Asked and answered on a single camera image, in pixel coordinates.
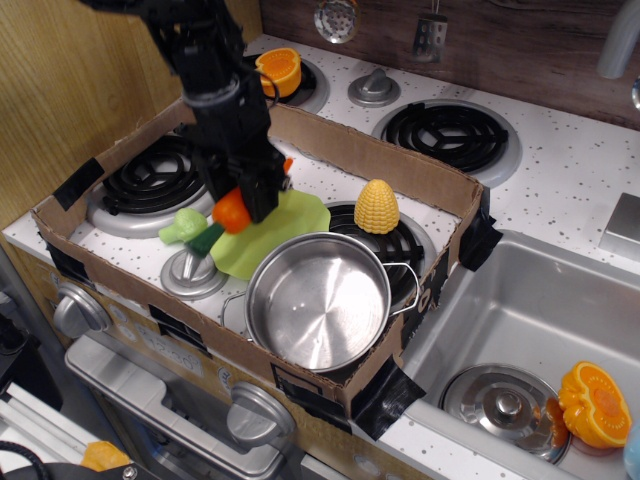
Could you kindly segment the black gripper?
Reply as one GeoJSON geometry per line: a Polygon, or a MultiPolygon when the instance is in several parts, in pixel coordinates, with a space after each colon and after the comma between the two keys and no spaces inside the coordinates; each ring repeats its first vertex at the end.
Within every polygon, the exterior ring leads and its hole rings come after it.
{"type": "Polygon", "coordinates": [[[279,194],[291,186],[291,159],[268,138],[271,118],[258,79],[233,79],[225,87],[191,95],[191,109],[204,149],[192,160],[214,201],[237,186],[255,224],[279,206],[279,194]]]}

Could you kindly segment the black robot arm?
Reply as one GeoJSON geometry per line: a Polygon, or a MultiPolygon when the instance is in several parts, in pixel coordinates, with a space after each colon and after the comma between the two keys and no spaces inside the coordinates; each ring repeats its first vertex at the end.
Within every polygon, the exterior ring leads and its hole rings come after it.
{"type": "Polygon", "coordinates": [[[252,222],[279,204],[284,155],[268,138],[271,117],[259,73],[243,61],[241,27],[222,1],[90,1],[88,7],[136,16],[182,84],[195,121],[182,129],[214,200],[239,189],[252,222]]]}

